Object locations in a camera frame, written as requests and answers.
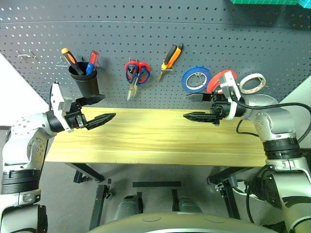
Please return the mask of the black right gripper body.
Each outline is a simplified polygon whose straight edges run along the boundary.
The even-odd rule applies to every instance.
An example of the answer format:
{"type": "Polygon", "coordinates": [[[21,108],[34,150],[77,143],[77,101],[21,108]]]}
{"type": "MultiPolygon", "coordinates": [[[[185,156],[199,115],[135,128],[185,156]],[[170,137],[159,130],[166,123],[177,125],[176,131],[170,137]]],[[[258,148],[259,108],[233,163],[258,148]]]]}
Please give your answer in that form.
{"type": "Polygon", "coordinates": [[[220,120],[229,115],[231,103],[224,94],[212,92],[212,106],[210,112],[215,115],[216,119],[213,121],[214,125],[219,125],[220,120]]]}

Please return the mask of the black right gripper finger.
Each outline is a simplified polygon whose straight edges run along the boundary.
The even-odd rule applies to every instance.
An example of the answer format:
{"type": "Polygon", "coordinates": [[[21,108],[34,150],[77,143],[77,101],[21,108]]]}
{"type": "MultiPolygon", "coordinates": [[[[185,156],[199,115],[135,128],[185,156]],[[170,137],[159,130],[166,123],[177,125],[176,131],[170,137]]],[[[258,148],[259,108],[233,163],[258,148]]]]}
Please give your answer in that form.
{"type": "Polygon", "coordinates": [[[212,101],[213,96],[211,94],[206,93],[192,93],[184,96],[184,99],[192,101],[192,102],[204,102],[204,101],[212,101]]]}
{"type": "Polygon", "coordinates": [[[205,112],[191,112],[184,114],[183,117],[195,122],[218,124],[218,117],[216,115],[205,112]]]}

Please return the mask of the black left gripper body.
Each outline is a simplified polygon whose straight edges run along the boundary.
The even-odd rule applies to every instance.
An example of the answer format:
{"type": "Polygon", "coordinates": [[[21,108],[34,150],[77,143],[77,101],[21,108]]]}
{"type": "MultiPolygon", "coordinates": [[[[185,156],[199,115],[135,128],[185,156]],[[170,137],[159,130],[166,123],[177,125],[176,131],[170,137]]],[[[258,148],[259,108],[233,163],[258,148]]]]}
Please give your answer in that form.
{"type": "Polygon", "coordinates": [[[66,111],[65,120],[72,129],[85,128],[87,120],[82,113],[82,107],[87,104],[86,98],[78,98],[71,103],[70,109],[66,111]]]}

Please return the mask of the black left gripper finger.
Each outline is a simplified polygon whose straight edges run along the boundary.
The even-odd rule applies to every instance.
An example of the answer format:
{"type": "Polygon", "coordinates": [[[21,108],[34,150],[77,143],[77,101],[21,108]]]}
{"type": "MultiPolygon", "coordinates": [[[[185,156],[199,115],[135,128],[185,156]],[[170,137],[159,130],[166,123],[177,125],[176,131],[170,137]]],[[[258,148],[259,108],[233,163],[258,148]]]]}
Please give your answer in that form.
{"type": "Polygon", "coordinates": [[[87,130],[92,130],[97,127],[100,127],[110,120],[112,120],[116,116],[116,113],[107,113],[107,114],[102,114],[100,116],[96,116],[93,120],[87,121],[85,124],[85,128],[87,130]]]}
{"type": "Polygon", "coordinates": [[[106,96],[102,94],[96,94],[96,95],[91,95],[88,97],[82,97],[77,99],[77,104],[80,106],[85,106],[85,105],[93,105],[96,104],[100,101],[102,101],[106,96]]]}

